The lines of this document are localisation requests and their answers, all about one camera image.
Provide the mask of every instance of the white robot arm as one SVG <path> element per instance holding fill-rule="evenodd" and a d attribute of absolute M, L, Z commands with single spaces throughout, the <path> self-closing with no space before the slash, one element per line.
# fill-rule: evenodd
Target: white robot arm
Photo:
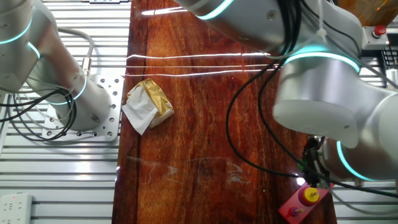
<path fill-rule="evenodd" d="M 277 1 L 175 1 L 237 42 L 265 52 L 280 52 L 284 45 Z M 361 54 L 357 47 L 362 46 L 361 23 L 350 12 L 322 2 L 323 20 L 329 25 L 324 29 L 335 45 L 317 38 L 287 59 L 274 119 L 294 131 L 329 137 L 319 160 L 342 179 L 396 179 L 398 95 L 358 78 L 360 65 L 353 59 Z M 319 14 L 318 0 L 304 3 Z M 303 7 L 297 47 L 317 33 L 317 24 Z"/>
<path fill-rule="evenodd" d="M 77 108 L 71 127 L 75 131 L 97 127 L 111 109 L 107 91 L 91 81 L 70 55 L 52 13 L 40 0 L 0 1 L 0 89 L 17 93 L 25 82 L 41 96 L 51 92 L 41 90 L 54 85 L 70 90 Z M 59 118 L 68 115 L 64 96 L 47 101 Z"/>

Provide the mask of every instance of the aluminum plate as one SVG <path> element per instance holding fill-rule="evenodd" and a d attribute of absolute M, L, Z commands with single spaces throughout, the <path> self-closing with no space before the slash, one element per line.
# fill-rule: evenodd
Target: aluminum plate
<path fill-rule="evenodd" d="M 110 142 L 118 136 L 124 78 L 122 76 L 110 78 L 109 75 L 91 75 L 90 79 L 104 87 L 111 97 L 111 111 L 108 117 L 95 129 L 84 132 L 69 130 L 66 136 L 54 141 Z M 45 138 L 46 136 L 51 138 L 61 131 L 51 130 L 63 126 L 60 121 L 52 119 L 56 117 L 55 109 L 49 105 L 44 126 L 50 129 L 43 129 L 42 135 Z"/>

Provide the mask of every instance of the yellow cap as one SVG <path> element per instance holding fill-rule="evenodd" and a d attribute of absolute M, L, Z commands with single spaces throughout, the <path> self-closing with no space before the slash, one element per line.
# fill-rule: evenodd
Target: yellow cap
<path fill-rule="evenodd" d="M 303 199 L 309 204 L 315 205 L 319 201 L 319 192 L 317 189 L 309 187 L 304 190 Z"/>

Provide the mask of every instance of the wooden table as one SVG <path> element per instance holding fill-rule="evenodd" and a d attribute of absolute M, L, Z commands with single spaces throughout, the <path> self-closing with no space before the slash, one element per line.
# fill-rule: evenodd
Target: wooden table
<path fill-rule="evenodd" d="M 175 114 L 143 136 L 123 115 L 113 223 L 286 223 L 277 210 L 300 187 L 297 181 L 238 159 L 225 131 L 234 93 L 269 61 L 175 7 L 172 0 L 132 1 L 124 96 L 151 78 Z M 256 102 L 265 77 L 236 101 L 231 136 L 256 164 L 298 172 L 261 123 Z M 277 82 L 263 96 L 264 112 L 282 142 L 299 156 L 306 135 L 272 119 Z M 304 223 L 336 223 L 331 197 Z"/>

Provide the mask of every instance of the red emergency button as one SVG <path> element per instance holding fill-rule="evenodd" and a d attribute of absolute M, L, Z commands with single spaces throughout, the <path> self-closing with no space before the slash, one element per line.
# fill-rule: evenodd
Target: red emergency button
<path fill-rule="evenodd" d="M 380 36 L 386 34 L 386 32 L 387 32 L 387 29 L 386 29 L 385 26 L 383 26 L 383 25 L 378 25 L 378 26 L 376 26 L 376 27 L 374 28 L 374 31 L 373 31 L 372 34 L 373 34 L 373 37 L 374 37 L 374 38 L 380 38 Z"/>

